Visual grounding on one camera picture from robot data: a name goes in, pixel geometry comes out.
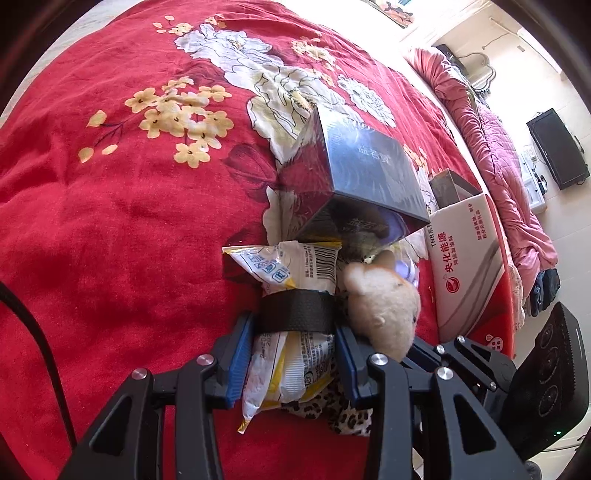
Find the white cardboard box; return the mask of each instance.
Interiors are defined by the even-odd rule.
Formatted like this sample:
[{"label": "white cardboard box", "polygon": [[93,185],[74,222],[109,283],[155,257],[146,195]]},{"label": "white cardboard box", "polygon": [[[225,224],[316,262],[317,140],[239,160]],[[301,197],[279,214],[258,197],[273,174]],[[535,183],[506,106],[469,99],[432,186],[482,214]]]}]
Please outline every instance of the white cardboard box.
[{"label": "white cardboard box", "polygon": [[436,211],[427,246],[440,341],[463,335],[512,355],[511,286],[494,208],[481,193]]}]

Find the stuffed toy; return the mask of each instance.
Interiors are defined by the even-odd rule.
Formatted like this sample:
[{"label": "stuffed toy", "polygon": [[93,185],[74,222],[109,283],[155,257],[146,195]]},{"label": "stuffed toy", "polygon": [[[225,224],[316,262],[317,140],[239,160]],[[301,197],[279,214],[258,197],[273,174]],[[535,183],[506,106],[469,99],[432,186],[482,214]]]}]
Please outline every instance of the stuffed toy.
[{"label": "stuffed toy", "polygon": [[370,264],[351,263],[343,281],[349,293],[349,323],[377,352],[400,362],[413,344],[421,310],[418,290],[397,271],[394,253],[380,252]]}]

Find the box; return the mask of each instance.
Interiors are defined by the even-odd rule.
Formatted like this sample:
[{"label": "box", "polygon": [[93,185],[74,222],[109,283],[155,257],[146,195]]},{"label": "box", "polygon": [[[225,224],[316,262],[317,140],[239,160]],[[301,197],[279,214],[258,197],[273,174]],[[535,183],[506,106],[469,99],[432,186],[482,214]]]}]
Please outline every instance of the box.
[{"label": "box", "polygon": [[402,146],[319,107],[279,173],[282,239],[340,241],[342,258],[371,252],[429,223]]},{"label": "box", "polygon": [[490,197],[481,193],[435,212],[427,248],[440,342],[463,335],[512,355],[511,282]]},{"label": "box", "polygon": [[464,180],[449,168],[435,175],[429,181],[429,184],[439,208],[461,202],[480,193],[480,190],[472,183]]}]

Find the television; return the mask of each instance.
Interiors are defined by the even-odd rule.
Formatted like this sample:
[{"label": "television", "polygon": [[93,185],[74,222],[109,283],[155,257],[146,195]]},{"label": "television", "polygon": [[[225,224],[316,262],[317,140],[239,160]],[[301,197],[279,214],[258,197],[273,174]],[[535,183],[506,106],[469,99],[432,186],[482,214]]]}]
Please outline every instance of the television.
[{"label": "television", "polygon": [[527,122],[543,161],[560,190],[589,177],[589,167],[571,133],[551,108]]}]

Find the dark gift box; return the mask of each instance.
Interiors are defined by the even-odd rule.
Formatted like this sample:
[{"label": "dark gift box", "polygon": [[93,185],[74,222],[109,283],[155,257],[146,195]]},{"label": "dark gift box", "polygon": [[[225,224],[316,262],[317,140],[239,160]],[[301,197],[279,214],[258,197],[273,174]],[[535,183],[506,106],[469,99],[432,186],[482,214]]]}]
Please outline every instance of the dark gift box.
[{"label": "dark gift box", "polygon": [[302,128],[279,181],[282,239],[340,241],[347,260],[429,223],[402,146],[323,107]]}]

